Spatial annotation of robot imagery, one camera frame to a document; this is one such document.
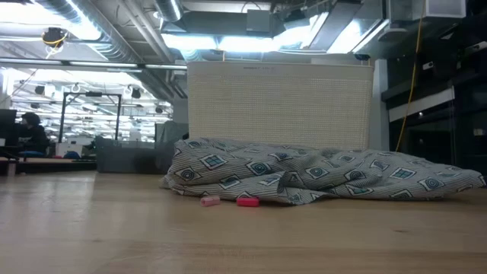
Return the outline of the grey patterned cloth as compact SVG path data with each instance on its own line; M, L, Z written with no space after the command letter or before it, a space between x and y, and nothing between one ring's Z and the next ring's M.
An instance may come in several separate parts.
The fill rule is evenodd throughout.
M441 199L487 183L477 171L399 152L200 138L175 143L161 185L181 196L300 206L324 198Z

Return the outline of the white perforated bin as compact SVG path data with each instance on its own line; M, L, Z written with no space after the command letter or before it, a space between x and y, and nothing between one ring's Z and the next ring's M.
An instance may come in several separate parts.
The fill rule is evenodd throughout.
M370 65L192 62L189 134L313 148L367 148Z

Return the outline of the grey storage bin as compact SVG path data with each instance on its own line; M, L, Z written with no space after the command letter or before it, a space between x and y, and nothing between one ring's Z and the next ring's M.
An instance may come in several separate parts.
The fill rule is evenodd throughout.
M167 121L155 125L155 142L117 141L97 136L97 171L115 174L166 174L174 144L189 137L189 124Z

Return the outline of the black shelf unit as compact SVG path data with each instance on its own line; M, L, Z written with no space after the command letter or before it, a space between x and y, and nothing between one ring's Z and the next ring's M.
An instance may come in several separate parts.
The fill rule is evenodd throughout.
M423 36L387 80L391 150L487 174L487 23Z

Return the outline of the dark background bench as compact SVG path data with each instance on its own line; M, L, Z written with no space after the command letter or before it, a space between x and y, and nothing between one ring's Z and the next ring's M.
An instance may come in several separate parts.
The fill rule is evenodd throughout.
M13 158L0 157L0 177L20 174L44 174L96 170L97 162L64 158Z

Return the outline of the person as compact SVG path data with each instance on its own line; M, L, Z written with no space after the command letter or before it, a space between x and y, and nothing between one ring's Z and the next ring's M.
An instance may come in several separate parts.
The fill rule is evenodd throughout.
M44 155L49 147L49 139L40 118L35 113L24 113L18 143L25 151L36 151Z

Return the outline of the black monitor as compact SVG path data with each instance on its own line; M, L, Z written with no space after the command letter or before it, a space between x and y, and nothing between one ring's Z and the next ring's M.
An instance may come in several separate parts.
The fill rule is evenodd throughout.
M13 146L17 142L16 110L0 109L0 147Z

